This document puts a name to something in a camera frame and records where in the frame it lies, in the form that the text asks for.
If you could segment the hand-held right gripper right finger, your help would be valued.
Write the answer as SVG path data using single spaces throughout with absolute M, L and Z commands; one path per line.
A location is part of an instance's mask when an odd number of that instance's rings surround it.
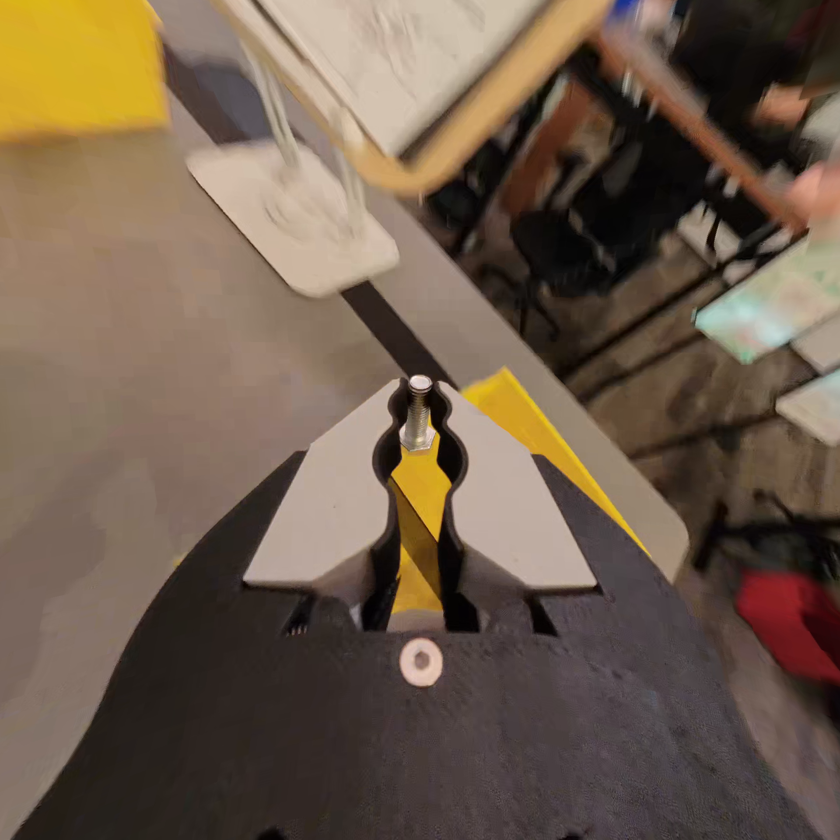
M 449 480 L 438 535 L 448 624 L 598 582 L 529 449 L 448 384 L 438 386 L 438 466 Z

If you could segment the black office chair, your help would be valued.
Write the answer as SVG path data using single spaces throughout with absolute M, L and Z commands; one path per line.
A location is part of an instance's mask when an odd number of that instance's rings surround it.
M 478 268 L 480 280 L 500 280 L 512 292 L 522 338 L 533 312 L 548 323 L 553 340 L 560 335 L 560 325 L 541 301 L 542 291 L 561 299 L 609 291 L 641 255 L 641 241 L 618 214 L 624 186 L 608 182 L 604 172 L 590 175 L 565 208 L 556 205 L 558 183 L 540 208 L 516 218 L 510 238 L 527 268 L 522 278 L 492 262 Z

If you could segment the red bin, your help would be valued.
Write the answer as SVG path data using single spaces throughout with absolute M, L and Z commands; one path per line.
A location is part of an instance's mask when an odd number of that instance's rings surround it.
M 796 572 L 745 571 L 735 608 L 785 672 L 839 686 L 839 611 L 813 578 Z

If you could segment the printed instruction sheet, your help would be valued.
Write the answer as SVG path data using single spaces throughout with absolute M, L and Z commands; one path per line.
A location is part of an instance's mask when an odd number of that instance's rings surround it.
M 271 20 L 386 156 L 482 78 L 542 1 L 268 1 Z

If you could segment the wooden document stand white base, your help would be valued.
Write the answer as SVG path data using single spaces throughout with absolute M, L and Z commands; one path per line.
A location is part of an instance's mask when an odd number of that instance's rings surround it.
M 187 167 L 289 288 L 307 298 L 329 297 L 397 266 L 398 247 L 368 211 L 366 186 L 422 198 L 453 180 L 611 6 L 547 2 L 418 141 L 389 157 L 262 2 L 215 4 L 248 60 L 271 138 L 195 152 Z

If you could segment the background wooden desk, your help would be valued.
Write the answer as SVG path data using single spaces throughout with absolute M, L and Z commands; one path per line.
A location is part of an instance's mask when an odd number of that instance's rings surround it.
M 521 151 L 514 154 L 500 194 L 500 206 L 508 216 L 516 217 L 536 204 L 556 155 L 570 145 L 593 102 L 602 102 L 606 109 L 607 94 L 614 92 L 609 83 L 620 81 L 627 72 L 654 113 L 666 118 L 711 164 L 725 172 L 768 219 L 795 235 L 806 232 L 805 213 L 761 172 L 753 155 L 712 121 L 694 89 L 642 36 L 627 26 L 605 26 L 587 46 L 595 52 L 594 80 L 584 76 L 586 67 L 573 69 L 569 60 L 564 70 L 570 72 L 570 78 L 561 99 L 546 99 L 538 105 L 537 121 L 527 130 Z M 605 92 L 595 86 L 602 80 L 608 83 Z

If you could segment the yellow plastic bin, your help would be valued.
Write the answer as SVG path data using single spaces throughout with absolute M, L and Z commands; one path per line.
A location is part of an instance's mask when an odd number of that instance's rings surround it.
M 461 395 L 531 454 L 545 457 L 646 551 L 606 492 L 509 369 L 467 386 Z M 437 454 L 438 443 L 425 455 L 404 453 L 392 474 L 402 546 L 400 578 L 388 626 L 391 631 L 444 626 L 436 550 L 450 483 L 437 466 Z
M 160 29 L 145 1 L 2 1 L 2 143 L 166 126 Z

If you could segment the silver hex bolt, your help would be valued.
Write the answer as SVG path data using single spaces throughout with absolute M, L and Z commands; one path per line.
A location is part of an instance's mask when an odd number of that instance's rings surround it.
M 433 380 L 425 374 L 414 374 L 407 381 L 406 422 L 409 433 L 422 433 L 426 426 L 431 426 L 429 398 L 434 387 Z

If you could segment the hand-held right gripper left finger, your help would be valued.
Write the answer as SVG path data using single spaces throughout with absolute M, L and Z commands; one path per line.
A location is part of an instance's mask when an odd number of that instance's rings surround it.
M 332 597 L 362 624 L 375 591 L 370 552 L 389 517 L 374 453 L 392 428 L 400 384 L 388 382 L 311 443 L 245 572 L 247 587 Z

